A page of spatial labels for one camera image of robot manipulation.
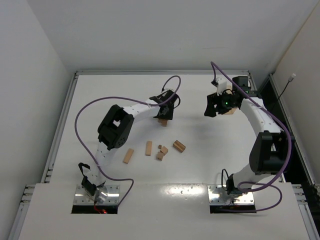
gray wall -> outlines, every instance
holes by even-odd
[[[79,69],[273,71],[318,0],[28,0]]]
[[[307,152],[315,179],[320,183],[320,4],[314,9],[274,74],[278,92],[296,74],[281,99]]]
[[[40,181],[71,80],[26,0],[0,3],[0,240]]]

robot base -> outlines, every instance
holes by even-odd
[[[208,196],[211,214],[229,214],[224,210],[256,210],[252,192],[241,195],[228,195],[221,185],[208,185]]]
[[[104,210],[107,214],[118,213],[119,185],[104,185],[94,196],[91,196],[84,187],[77,185],[74,194],[72,214],[100,214]]]

robotic arm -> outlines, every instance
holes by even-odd
[[[264,102],[257,91],[251,90],[248,86],[248,77],[238,76],[232,79],[241,87],[254,101],[262,108]],[[239,108],[248,118],[254,133],[256,135],[255,143],[249,155],[249,164],[242,170],[232,174],[227,182],[227,194],[241,194],[237,189],[241,182],[255,182],[275,175],[283,166],[288,151],[288,141],[286,134],[273,121],[273,119],[254,105],[249,99],[232,86],[232,90],[227,89],[227,82],[222,78],[217,78],[211,82],[217,87],[217,92],[207,96],[207,107],[204,115],[215,117],[218,114],[224,114],[232,108]],[[243,189],[250,189],[251,184],[244,184]]]
[[[161,104],[174,95],[167,103]],[[172,90],[167,90],[158,96],[150,97],[146,104],[135,104],[120,107],[113,105],[98,127],[98,149],[95,154],[99,166],[105,166],[114,157],[118,148],[123,146],[129,136],[133,124],[150,117],[172,120],[175,101],[179,96]],[[79,163],[83,175],[81,185],[90,194],[94,195],[98,187],[102,187],[106,178],[101,174],[96,164],[92,168]]]

white table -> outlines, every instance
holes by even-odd
[[[77,112],[86,103],[106,96],[144,101],[158,95],[170,76],[79,76],[50,183],[37,184],[21,240],[309,239],[290,183],[276,183],[283,192],[283,200],[269,211],[210,214],[207,184],[220,184],[222,168],[232,174],[248,164],[256,139],[246,116],[238,109],[233,115],[204,117],[206,96],[216,90],[210,84],[211,74],[180,75],[181,105],[174,110],[167,127],[153,118],[133,125],[128,141],[105,169],[113,178],[135,180],[118,214],[71,214],[75,188],[82,180],[78,163],[93,164],[74,132]],[[177,83],[173,79],[167,87],[174,89]],[[105,100],[88,107],[80,116],[79,134],[93,152],[98,146],[97,128],[114,104],[133,103]],[[183,153],[172,147],[175,140],[186,146]],[[153,142],[151,156],[145,156],[147,141]],[[163,161],[155,159],[159,144],[169,149]],[[134,149],[134,154],[127,165],[122,160],[128,148]],[[129,182],[121,183],[121,196],[128,186]],[[274,189],[255,193],[256,207],[272,205],[278,195]]]

white wall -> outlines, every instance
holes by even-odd
[[[274,74],[277,91],[289,84],[281,99],[284,101],[302,146],[320,183],[320,4],[295,38]]]
[[[71,74],[26,0],[0,2],[0,239],[41,180]]]
[[[258,85],[318,0],[28,0],[79,69],[249,69]]]

